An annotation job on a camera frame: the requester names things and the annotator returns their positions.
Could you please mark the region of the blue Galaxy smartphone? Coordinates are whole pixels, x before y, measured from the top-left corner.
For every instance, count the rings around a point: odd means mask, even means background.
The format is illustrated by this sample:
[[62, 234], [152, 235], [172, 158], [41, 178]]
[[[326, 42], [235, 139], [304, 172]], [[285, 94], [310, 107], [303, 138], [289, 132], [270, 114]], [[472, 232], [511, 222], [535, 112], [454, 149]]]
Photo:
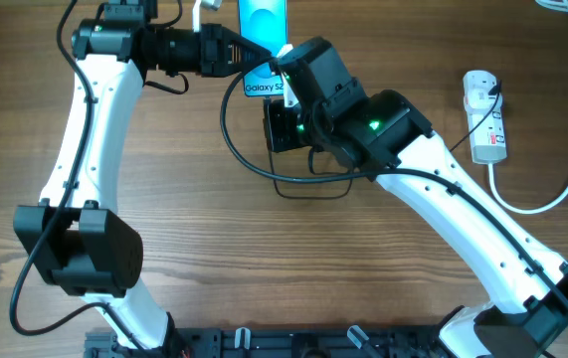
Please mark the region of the blue Galaxy smartphone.
[[[267, 49], [275, 57], [287, 40], [286, 0], [239, 0], [240, 34]], [[248, 97], [282, 95], [284, 85], [268, 65], [261, 65], [243, 79], [244, 94]]]

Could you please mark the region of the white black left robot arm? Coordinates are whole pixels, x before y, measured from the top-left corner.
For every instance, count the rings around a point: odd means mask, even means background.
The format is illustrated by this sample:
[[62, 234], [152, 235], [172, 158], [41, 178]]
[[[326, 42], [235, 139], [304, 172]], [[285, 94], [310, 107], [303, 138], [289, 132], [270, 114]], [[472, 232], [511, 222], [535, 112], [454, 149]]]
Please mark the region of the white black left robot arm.
[[125, 136], [147, 74], [225, 78], [268, 49], [219, 24], [161, 23], [153, 1], [106, 1], [61, 52], [75, 74], [62, 146], [34, 206], [15, 212], [25, 266], [81, 299], [111, 326], [124, 357], [188, 357], [191, 346], [141, 278], [143, 243], [117, 213]]

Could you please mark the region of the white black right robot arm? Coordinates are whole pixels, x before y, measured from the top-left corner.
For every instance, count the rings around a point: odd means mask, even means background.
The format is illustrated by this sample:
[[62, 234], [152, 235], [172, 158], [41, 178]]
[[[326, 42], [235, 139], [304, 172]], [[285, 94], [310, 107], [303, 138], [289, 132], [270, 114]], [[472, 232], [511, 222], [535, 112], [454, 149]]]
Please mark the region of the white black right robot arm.
[[392, 89], [367, 94], [315, 37], [271, 65], [284, 98], [269, 118], [275, 151], [332, 153], [417, 212], [462, 258], [488, 300], [444, 320], [455, 357], [537, 357], [568, 326], [568, 260], [518, 225], [461, 167], [431, 123]]

